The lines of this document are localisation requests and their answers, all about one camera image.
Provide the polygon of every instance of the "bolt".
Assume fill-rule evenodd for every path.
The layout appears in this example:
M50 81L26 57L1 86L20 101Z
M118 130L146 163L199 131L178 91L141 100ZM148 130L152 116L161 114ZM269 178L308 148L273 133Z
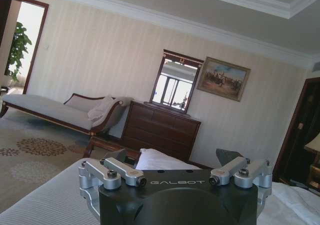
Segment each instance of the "bolt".
M117 172L115 170L109 170L107 175L108 175L108 178L114 179L115 177L117 177Z
M220 179L217 176L211 176L209 177L209 183L212 186L218 186L220 184Z
M239 170L239 174L242 177L248 177L249 176L249 171L248 171L248 169L242 168L242 169Z
M136 180L136 186L138 188L142 188L147 184L147 179L144 176L140 176L138 177L138 179Z

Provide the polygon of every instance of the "doorway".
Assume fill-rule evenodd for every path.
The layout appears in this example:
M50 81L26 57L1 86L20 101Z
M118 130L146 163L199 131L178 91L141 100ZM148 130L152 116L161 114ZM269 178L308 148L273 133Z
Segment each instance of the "doorway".
M7 34L1 43L1 49L8 50L1 59L2 63L6 61L4 70L0 70L2 90L27 93L48 8L48 4L36 0L11 0L5 24Z
M320 132L320 77L307 79L273 170L273 180L306 185L316 155L304 149Z

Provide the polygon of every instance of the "mirror frame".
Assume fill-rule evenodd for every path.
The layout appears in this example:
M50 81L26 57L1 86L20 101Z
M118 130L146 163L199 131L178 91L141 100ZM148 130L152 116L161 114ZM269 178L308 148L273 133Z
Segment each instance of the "mirror frame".
M186 64L186 65L189 65L189 66L197 68L195 76L194 76L194 80L193 80L193 83L192 83L192 86L191 86L191 90L190 90L190 93L189 93L189 98L188 98L188 101L187 101L187 103L185 105L184 111L153 101L154 94L155 94L156 87L157 87L157 83L158 83L158 79L159 79L159 77L161 75L161 71L162 71L162 68L164 66L165 59L170 59L173 62L179 62L179 63L183 63L183 64ZM164 49L163 50L163 56L162 56L161 64L160 64L160 68L159 68L158 74L157 74L157 76L155 78L155 82L154 82L154 86L153 86L153 90L152 90L149 102L151 104L160 106L162 108L166 108L168 110L176 111L176 112L179 112L181 114L186 114L187 111L188 111L190 100L191 100L194 88L196 86L196 82L197 82L200 70L201 70L201 68L203 66L203 63L204 63L204 61L201 60L201 59L194 58L194 57L191 57L191 56L186 56L186 55L174 52L174 51L169 51L169 50Z

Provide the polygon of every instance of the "table lamp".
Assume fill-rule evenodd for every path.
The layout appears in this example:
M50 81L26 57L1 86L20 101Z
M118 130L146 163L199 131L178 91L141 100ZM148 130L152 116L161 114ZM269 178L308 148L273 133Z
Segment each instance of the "table lamp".
M320 191L320 133L311 142L306 144L304 149L316 154L314 164L310 166L307 184L313 189Z

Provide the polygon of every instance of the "framed painting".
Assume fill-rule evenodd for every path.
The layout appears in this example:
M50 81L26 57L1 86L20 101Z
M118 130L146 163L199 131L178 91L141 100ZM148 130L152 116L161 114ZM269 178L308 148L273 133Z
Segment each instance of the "framed painting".
M197 89L240 102L250 69L207 57Z

